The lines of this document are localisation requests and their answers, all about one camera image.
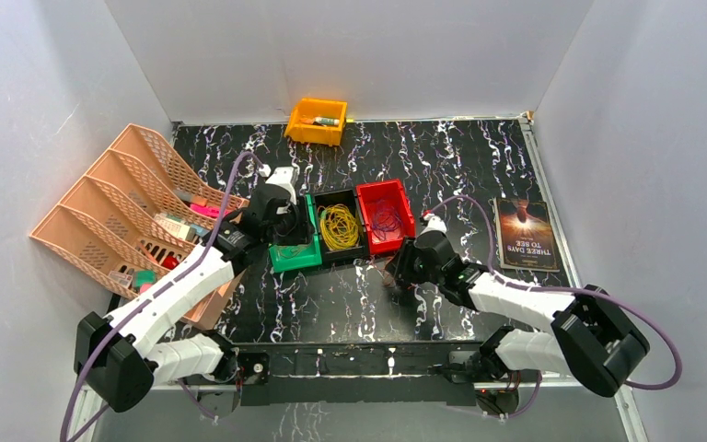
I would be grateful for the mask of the green plastic bin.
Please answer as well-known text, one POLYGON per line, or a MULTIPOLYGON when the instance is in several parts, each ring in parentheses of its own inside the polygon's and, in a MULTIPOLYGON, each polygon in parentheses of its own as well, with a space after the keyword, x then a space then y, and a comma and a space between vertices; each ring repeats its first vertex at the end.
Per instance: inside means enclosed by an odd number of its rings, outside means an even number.
POLYGON ((317 267, 322 264, 316 209, 312 196, 305 194, 300 206, 305 209, 311 225, 310 241, 296 246, 271 246, 268 251, 273 270, 277 273, 317 267))

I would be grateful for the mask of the black plastic bin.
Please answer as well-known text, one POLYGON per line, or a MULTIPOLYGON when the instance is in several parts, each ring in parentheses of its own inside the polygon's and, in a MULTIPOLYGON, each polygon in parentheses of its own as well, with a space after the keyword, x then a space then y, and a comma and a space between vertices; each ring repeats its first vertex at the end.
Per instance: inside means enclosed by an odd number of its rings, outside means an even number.
POLYGON ((368 254, 365 222, 353 189, 313 195, 322 262, 349 262, 368 254))

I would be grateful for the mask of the red plastic bin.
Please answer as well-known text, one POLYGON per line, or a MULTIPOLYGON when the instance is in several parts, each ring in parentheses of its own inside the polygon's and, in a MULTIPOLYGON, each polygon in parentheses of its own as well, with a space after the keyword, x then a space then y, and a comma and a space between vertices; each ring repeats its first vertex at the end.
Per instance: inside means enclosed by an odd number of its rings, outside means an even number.
POLYGON ((416 235, 411 205, 400 179, 356 186, 372 255, 396 252, 406 237, 416 235))

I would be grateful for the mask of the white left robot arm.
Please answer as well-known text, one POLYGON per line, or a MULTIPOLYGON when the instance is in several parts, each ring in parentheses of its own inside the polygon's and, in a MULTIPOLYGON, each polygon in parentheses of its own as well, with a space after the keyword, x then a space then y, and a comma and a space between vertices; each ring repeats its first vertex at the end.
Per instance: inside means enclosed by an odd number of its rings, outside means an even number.
POLYGON ((238 372, 234 345, 205 332, 162 343, 171 326, 206 296, 241 276, 271 245, 309 239, 307 212, 294 185, 267 182, 249 205, 225 215, 204 242, 147 291, 102 317, 92 312, 77 325, 74 370, 116 413, 132 409, 159 383, 207 375, 227 383, 238 372))

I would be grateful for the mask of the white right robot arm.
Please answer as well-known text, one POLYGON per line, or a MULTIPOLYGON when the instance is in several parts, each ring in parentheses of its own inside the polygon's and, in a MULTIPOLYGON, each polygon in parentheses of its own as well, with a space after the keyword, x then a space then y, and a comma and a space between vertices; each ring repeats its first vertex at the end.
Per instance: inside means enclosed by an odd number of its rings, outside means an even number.
POLYGON ((467 360, 447 363, 452 378, 504 381, 516 371, 549 371, 612 397, 651 349, 622 308, 600 293, 564 294, 511 280, 462 259, 441 231, 405 238, 386 270, 401 287, 432 284, 457 306, 529 326, 503 326, 467 360))

